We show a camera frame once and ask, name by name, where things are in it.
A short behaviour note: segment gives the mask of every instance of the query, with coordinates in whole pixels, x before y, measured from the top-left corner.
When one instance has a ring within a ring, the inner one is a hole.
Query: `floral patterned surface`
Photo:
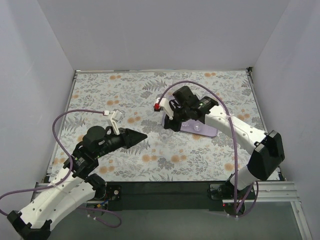
[[[119,127],[130,128],[148,138],[130,149],[119,149],[99,159],[94,172],[106,181],[208,181],[226,180],[234,171],[233,142],[221,132],[210,138],[186,132],[173,132],[161,126],[162,112],[153,103],[173,83],[191,80],[214,91],[232,115],[263,129],[262,121],[245,71],[218,72],[125,72],[80,73],[77,76],[69,110],[120,110]],[[187,84],[199,97],[200,87]],[[167,97],[183,85],[172,88]],[[69,152],[92,126],[107,126],[96,113],[70,113],[65,119],[61,142]],[[67,156],[58,148],[51,163],[53,178]],[[250,156],[239,146],[239,167]],[[274,172],[270,178],[278,180]]]

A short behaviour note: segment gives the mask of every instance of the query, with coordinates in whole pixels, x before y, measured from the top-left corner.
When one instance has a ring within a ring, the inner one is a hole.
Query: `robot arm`
[[[157,99],[155,111],[164,109],[166,116],[164,128],[180,131],[181,124],[187,120],[198,120],[232,137],[229,116],[222,106],[212,98],[205,96],[198,99],[189,87],[183,86],[173,93],[174,100]],[[279,133],[266,133],[254,128],[235,116],[230,116],[234,126],[237,142],[251,155],[247,166],[238,172],[237,189],[243,190],[256,180],[267,180],[285,159],[282,139]],[[235,179],[228,179],[227,185],[234,186]]]
[[[89,175],[98,167],[98,158],[119,148],[130,148],[147,138],[146,134],[119,128],[113,121],[117,112],[105,111],[111,126],[93,126],[73,153],[71,174],[59,185],[69,169],[67,160],[54,180],[52,188],[42,191],[29,205],[20,211],[11,211],[7,216],[15,230],[24,240],[46,240],[54,227],[65,216],[91,199],[102,199],[106,195],[106,182],[97,174]]]

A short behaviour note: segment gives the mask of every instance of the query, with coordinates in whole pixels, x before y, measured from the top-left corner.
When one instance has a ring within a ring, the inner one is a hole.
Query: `white wall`
[[[313,239],[320,239],[320,1],[292,0],[253,68],[269,130],[279,131]]]
[[[36,0],[0,0],[0,195],[32,188],[54,147],[51,125],[63,112],[74,71]],[[20,210],[31,193],[0,201]],[[1,239],[20,239],[0,215]]]
[[[38,0],[73,69],[244,69],[289,0]]]

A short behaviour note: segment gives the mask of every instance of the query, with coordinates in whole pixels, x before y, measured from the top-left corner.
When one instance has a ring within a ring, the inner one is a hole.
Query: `orange flower pattern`
[[[263,129],[258,108],[245,71],[176,71],[79,73],[68,109],[120,110],[117,125],[148,135],[129,149],[120,148],[99,159],[93,171],[106,181],[201,181],[226,180],[235,171],[233,141],[217,137],[173,132],[161,126],[163,113],[154,112],[152,103],[172,83],[196,81],[222,97],[232,115],[251,126]],[[170,89],[172,95],[178,87]],[[192,91],[200,98],[208,95],[198,86]],[[61,142],[69,153],[82,141],[88,128],[106,127],[102,114],[70,113],[66,116]],[[52,163],[54,178],[67,155],[58,147]],[[238,165],[245,166],[250,156],[238,148]],[[275,173],[271,180],[277,180]]]

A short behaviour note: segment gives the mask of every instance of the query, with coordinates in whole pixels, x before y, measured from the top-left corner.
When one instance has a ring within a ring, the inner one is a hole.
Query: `metal frame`
[[[77,70],[77,71],[75,71],[72,88],[71,88],[70,95],[69,95],[68,102],[67,102],[67,105],[66,105],[65,109],[66,109],[66,111],[68,110],[68,106],[69,106],[69,103],[70,103],[70,100],[71,100],[71,96],[72,96],[72,93],[73,93],[73,89],[74,89],[75,82],[76,82],[78,74],[110,73],[110,72],[111,73],[112,72],[125,73],[125,72],[179,72],[179,71],[191,71],[191,70],[175,70],[175,69],[157,69],[157,70],[152,70],[151,69],[151,70],[129,70],[129,71],[123,71],[123,70],[121,70],[121,71],[113,71],[113,70],[110,70],[110,71],[80,71],[80,70]],[[251,87],[251,90],[252,90],[252,93],[253,93],[253,97],[255,99],[255,102],[256,102],[256,105],[257,105],[257,108],[258,108],[259,115],[261,117],[262,125],[263,125],[264,129],[267,130],[265,121],[264,121],[262,113],[261,113],[260,106],[259,106],[258,101],[257,101],[257,96],[256,96],[256,93],[255,93],[255,90],[254,90],[254,84],[253,84],[253,79],[252,79],[252,76],[251,76],[251,72],[248,71],[248,69],[246,69],[245,71],[246,71],[246,74],[247,74],[247,77],[248,77],[248,80],[249,80],[249,84],[250,84],[250,87]],[[59,130],[59,133],[58,133],[58,137],[60,137],[60,135],[61,135],[61,132],[62,132],[62,129],[63,129],[63,122],[61,124],[60,130]],[[52,153],[51,160],[50,160],[50,164],[53,161],[53,158],[55,156],[57,148],[58,148],[58,144],[55,145],[55,148],[54,148],[54,151]],[[48,168],[47,175],[49,175],[51,173],[51,168],[50,167],[51,167],[51,165]],[[154,184],[154,186],[156,186],[156,184],[158,184],[158,185],[160,184],[160,185],[163,185],[163,186],[167,185],[167,184],[170,184],[170,182],[161,182],[161,183],[145,182],[144,184],[150,184],[150,183]],[[185,184],[186,186],[188,184],[196,184],[197,186],[206,184],[206,185],[209,186],[209,183],[216,184],[216,183],[218,183],[218,181],[178,182],[178,184],[182,184],[182,185]],[[138,186],[138,184],[141,184],[141,182],[140,183],[139,182],[110,182],[110,183],[108,183],[108,186],[114,186],[114,185],[128,185],[128,186],[130,185],[130,186],[133,186],[135,184],[137,184],[137,186]],[[40,187],[40,186],[46,186],[46,185],[48,185],[48,184],[47,183],[39,183],[36,186]],[[180,194],[181,193],[180,190],[181,189],[179,189],[179,191],[173,191],[171,193],[171,196],[177,197],[177,196],[181,195]],[[32,199],[34,199],[38,194],[39,194],[38,192],[35,192],[33,194],[33,196],[32,196]],[[158,192],[158,193],[155,193],[155,194],[158,194],[157,197],[160,198],[161,197],[160,195],[163,194],[163,192]],[[246,200],[246,202],[248,202],[248,203],[250,203],[252,201],[253,201],[252,197],[250,197],[248,200]],[[307,222],[306,222],[305,215],[304,215],[303,210],[301,208],[300,197],[299,197],[299,194],[298,194],[293,182],[286,181],[286,180],[285,181],[261,181],[261,182],[259,182],[259,194],[258,194],[257,201],[258,202],[290,202],[291,206],[292,206],[292,210],[293,210],[294,216],[295,216],[295,219],[296,219],[296,222],[297,222],[297,225],[298,225],[298,228],[300,230],[300,234],[301,234],[302,239],[303,240],[311,240],[312,239],[309,227],[308,227]],[[87,201],[86,203],[88,205],[92,205],[92,204],[99,204],[100,201],[90,200],[90,201]],[[225,200],[223,200],[223,203],[233,203],[233,200],[232,199],[231,200],[225,199]]]
[[[82,71],[77,70],[80,74],[105,74],[105,73],[154,73],[154,72],[212,72],[212,69],[146,69],[146,70],[96,70],[96,71]],[[231,71],[246,71],[246,69],[216,69],[215,72],[231,72]]]
[[[72,93],[74,91],[74,88],[75,88],[75,84],[76,84],[76,80],[77,80],[77,77],[78,77],[78,74],[80,73],[79,70],[76,70],[74,72],[74,76],[73,76],[73,79],[72,79],[72,85],[71,85],[71,89],[70,89],[70,93],[69,93],[69,97],[68,97],[68,100],[66,102],[66,106],[65,106],[65,109],[64,111],[68,111],[68,108],[69,108],[69,104],[70,104],[70,101],[71,101],[71,97],[72,97]],[[62,133],[62,130],[64,129],[64,125],[65,125],[65,120],[66,120],[66,115],[64,115],[62,117],[62,121],[61,121],[61,125],[60,125],[60,128],[59,128],[59,132],[57,134],[58,138],[60,139],[60,136],[61,136],[61,133]],[[54,145],[54,149],[53,149],[53,152],[52,152],[52,155],[51,155],[51,158],[50,158],[50,162],[48,164],[48,167],[47,167],[47,171],[46,171],[46,177],[49,176],[51,173],[52,173],[52,164],[54,162],[54,158],[56,156],[56,153],[57,153],[57,150],[58,150],[58,143],[56,142],[55,145]]]
[[[134,197],[146,197],[146,196],[157,196],[157,198],[161,198],[161,196],[170,195],[173,199],[177,200],[177,197],[191,195],[202,195],[205,196],[205,199],[208,199],[210,203],[212,200],[209,199],[207,195],[207,189],[211,184],[220,185],[224,183],[224,181],[145,181],[145,182],[134,182],[134,181],[120,181],[120,182],[109,182],[107,187],[117,188],[120,187],[119,193],[121,194],[121,198],[124,201],[127,201],[126,197],[131,198]],[[36,188],[47,186],[48,183],[38,183]],[[32,199],[35,199],[40,192],[34,192]],[[251,203],[254,201],[255,195],[249,195],[246,203]],[[219,204],[222,203],[233,203],[233,199],[224,199],[220,200]],[[300,197],[295,187],[294,182],[292,181],[259,181],[259,193],[257,197],[257,202],[291,202],[298,203],[300,205]],[[89,200],[86,202],[87,204],[99,204],[101,200]],[[181,203],[177,206],[170,206],[170,209],[186,209],[183,206],[180,206]],[[214,206],[208,207],[208,209],[212,209],[216,207],[217,209],[221,209],[220,205],[217,203],[213,204]],[[114,211],[119,211],[120,206],[117,205],[114,207]],[[162,206],[158,206],[157,209],[164,209]],[[206,206],[197,206],[193,209],[206,209]]]

